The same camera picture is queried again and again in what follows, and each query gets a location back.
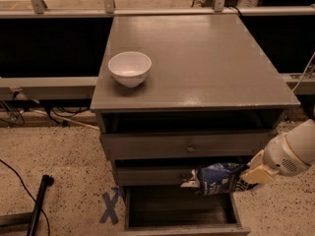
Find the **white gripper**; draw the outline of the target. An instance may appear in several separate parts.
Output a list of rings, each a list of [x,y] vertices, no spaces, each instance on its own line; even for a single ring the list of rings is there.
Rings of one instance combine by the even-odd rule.
[[[267,184],[279,173],[295,176],[311,167],[311,139],[282,133],[271,139],[249,162],[240,178],[248,184]]]

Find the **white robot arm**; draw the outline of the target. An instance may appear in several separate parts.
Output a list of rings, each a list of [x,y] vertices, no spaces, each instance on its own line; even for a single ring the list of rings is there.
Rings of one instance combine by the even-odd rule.
[[[248,184],[266,184],[277,175],[296,176],[315,161],[315,121],[309,119],[271,139],[248,163],[240,178]]]

